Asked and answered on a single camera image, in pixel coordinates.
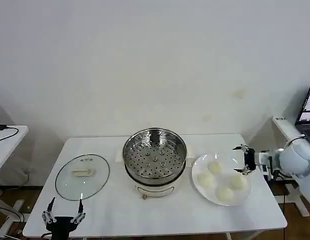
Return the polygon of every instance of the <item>black cable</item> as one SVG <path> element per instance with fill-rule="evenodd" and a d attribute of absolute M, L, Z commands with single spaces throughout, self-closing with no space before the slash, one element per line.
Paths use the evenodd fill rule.
<path fill-rule="evenodd" d="M 43 239 L 45 236 L 51 235 L 53 234 L 52 232 L 47 232 L 41 235 L 41 238 Z"/>
<path fill-rule="evenodd" d="M 291 176 L 287 176 L 287 175 L 283 174 L 281 171 L 279 171 L 279 174 L 282 175 L 282 176 L 285 177 L 285 178 L 288 178 L 288 179 L 291 179 L 291 178 L 292 178 Z"/>
<path fill-rule="evenodd" d="M 283 215 L 285 216 L 285 199 L 286 195 L 284 195 L 284 204 L 283 204 Z M 285 240 L 285 228 L 283 228 L 283 240 Z"/>
<path fill-rule="evenodd" d="M 284 148 L 286 148 L 286 147 L 288 147 L 289 145 L 291 145 L 293 141 L 295 141 L 295 140 L 297 140 L 297 139 L 303 139 L 303 138 L 306 138 L 305 134 L 302 134 L 301 136 L 298 136 L 298 137 L 296 137 L 296 138 L 290 140 L 289 142 L 286 143 L 286 145 L 285 145 Z"/>
<path fill-rule="evenodd" d="M 8 138 L 11 138 L 11 137 L 15 136 L 19 132 L 19 129 L 16 128 L 16 127 L 13 127 L 13 126 L 7 126 L 7 127 L 5 127 L 5 129 L 15 129 L 17 131 L 14 134 L 11 134 L 10 136 L 6 136 L 6 137 L 0 139 L 0 141 L 8 139 Z"/>
<path fill-rule="evenodd" d="M 18 230 L 18 228 L 19 228 L 20 224 L 21 224 L 21 217 L 20 217 L 20 216 L 19 216 L 16 212 L 11 211 L 10 209 L 4 208 L 4 207 L 0 207 L 0 209 L 2 209 L 2 210 L 6 210 L 6 211 L 9 211 L 9 212 L 11 212 L 11 213 L 13 213 L 13 214 L 17 215 L 17 217 L 19 218 L 19 223 L 18 223 L 18 225 L 17 225 L 16 229 L 12 232 L 13 234 L 15 234 L 15 233 L 16 233 L 16 231 Z M 22 216 L 23 216 L 23 222 L 24 222 L 24 221 L 25 221 L 25 215 L 24 215 L 23 213 L 21 213 L 21 214 L 22 214 Z"/>

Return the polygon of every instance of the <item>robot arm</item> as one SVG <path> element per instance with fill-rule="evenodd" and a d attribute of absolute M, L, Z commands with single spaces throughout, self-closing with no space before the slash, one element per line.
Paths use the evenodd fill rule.
<path fill-rule="evenodd" d="M 55 197 L 49 203 L 47 211 L 43 211 L 42 217 L 46 225 L 46 229 L 51 232 L 51 240 L 67 240 L 69 233 L 74 231 L 81 221 L 85 218 L 84 206 L 82 200 L 79 201 L 79 209 L 76 217 L 72 216 L 53 216 L 51 214 Z"/>
<path fill-rule="evenodd" d="M 236 170 L 247 175 L 258 167 L 267 181 L 276 179 L 281 171 L 290 174 L 310 203 L 310 148 L 300 138 L 303 136 L 293 138 L 284 148 L 276 151 L 254 152 L 252 148 L 242 144 L 234 150 L 244 152 L 245 167 Z"/>

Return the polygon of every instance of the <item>small white table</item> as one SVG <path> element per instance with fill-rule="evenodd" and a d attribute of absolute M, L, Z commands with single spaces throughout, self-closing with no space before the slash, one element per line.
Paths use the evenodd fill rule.
<path fill-rule="evenodd" d="M 192 184 L 191 168 L 182 175 L 181 185 L 171 195 L 143 200 L 132 180 L 116 162 L 118 152 L 128 137 L 78 137 L 66 141 L 37 203 L 24 228 L 27 237 L 38 238 L 46 233 L 42 212 L 56 197 L 53 215 L 75 216 L 78 201 L 61 198 L 55 189 L 55 179 L 68 161 L 79 155 L 97 154 L 110 165 L 106 185 L 96 195 L 83 200 L 86 218 L 70 233 L 70 238 L 189 235 L 257 231 L 287 226 L 272 192 L 261 173 L 252 173 L 253 191 L 245 204 L 224 207 L 206 200 Z M 204 153 L 231 153 L 243 160 L 242 151 L 232 148 L 244 143 L 239 134 L 182 135 L 191 146 L 194 157 Z"/>
<path fill-rule="evenodd" d="M 23 126 L 23 125 L 9 126 L 9 127 L 17 128 L 19 131 L 15 136 L 0 141 L 0 168 L 5 164 L 7 159 L 10 157 L 10 155 L 13 153 L 13 151 L 16 149 L 16 147 L 19 145 L 21 140 L 25 137 L 25 135 L 29 131 L 28 127 Z M 3 131 L 0 131 L 0 139 L 7 137 L 7 136 L 10 136 L 15 132 L 16 132 L 15 129 L 5 129 Z M 19 199 L 15 202 L 14 206 L 11 207 L 0 199 L 0 208 L 9 209 L 9 210 L 15 212 L 16 214 L 18 214 L 21 217 L 21 219 L 23 219 L 22 214 L 19 212 L 23 203 L 24 203 L 24 200 Z M 8 216 L 5 223 L 0 228 L 0 238 L 3 238 L 5 236 L 5 234 L 8 232 L 8 230 L 10 229 L 13 222 L 19 222 L 19 218 L 16 217 L 15 214 L 13 214 L 9 211 L 3 210 L 3 209 L 0 209 L 0 212 L 2 212 Z"/>

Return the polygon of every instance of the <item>power cord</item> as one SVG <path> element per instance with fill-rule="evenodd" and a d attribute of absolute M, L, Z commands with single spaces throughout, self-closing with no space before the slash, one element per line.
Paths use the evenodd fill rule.
<path fill-rule="evenodd" d="M 9 212 L 15 214 L 15 215 L 19 218 L 18 225 L 17 225 L 17 227 L 15 228 L 15 230 L 13 231 L 13 234 L 15 234 L 16 231 L 19 229 L 20 224 L 21 224 L 21 222 L 22 222 L 22 221 L 21 221 L 21 217 L 20 217 L 17 213 L 15 213 L 14 211 L 11 211 L 10 209 L 4 208 L 4 207 L 0 207 L 0 209 L 1 209 L 1 210 L 9 211 Z M 23 222 L 24 222 L 24 221 L 25 221 L 25 215 L 24 215 L 22 212 L 21 212 L 21 215 L 23 216 Z"/>
<path fill-rule="evenodd" d="M 45 236 L 48 236 L 48 235 L 51 235 L 51 234 L 53 234 L 52 232 L 47 232 L 47 233 L 44 233 L 44 234 L 42 234 L 41 235 L 41 237 L 40 238 L 44 238 Z"/>
<path fill-rule="evenodd" d="M 15 136 L 15 135 L 19 132 L 19 129 L 16 128 L 16 127 L 0 124 L 0 131 L 3 131 L 3 130 L 5 130 L 5 129 L 15 129 L 15 130 L 17 130 L 17 131 L 16 131 L 14 134 L 11 134 L 11 135 L 9 135 L 9 136 L 6 136 L 6 137 L 0 139 L 0 142 L 1 142 L 2 140 L 5 140 L 5 139 L 8 139 L 8 138 L 11 138 L 11 137 Z"/>
<path fill-rule="evenodd" d="M 20 189 L 21 187 L 23 187 L 24 185 L 26 185 L 28 182 L 29 182 L 29 179 L 30 179 L 30 173 L 29 172 L 25 172 L 25 174 L 27 175 L 27 180 L 21 184 L 20 186 L 18 187 L 13 187 L 13 188 L 8 188 L 8 189 L 5 189 L 4 191 L 9 191 L 9 190 L 17 190 L 17 189 Z"/>
<path fill-rule="evenodd" d="M 16 239 L 16 240 L 21 240 L 21 239 L 19 239 L 19 238 L 16 238 L 16 237 L 13 237 L 13 236 L 9 236 L 9 235 L 7 235 L 7 234 L 5 234 L 5 236 L 6 236 L 6 237 L 2 238 L 1 240 L 6 239 L 6 238 L 12 238 L 12 239 Z"/>

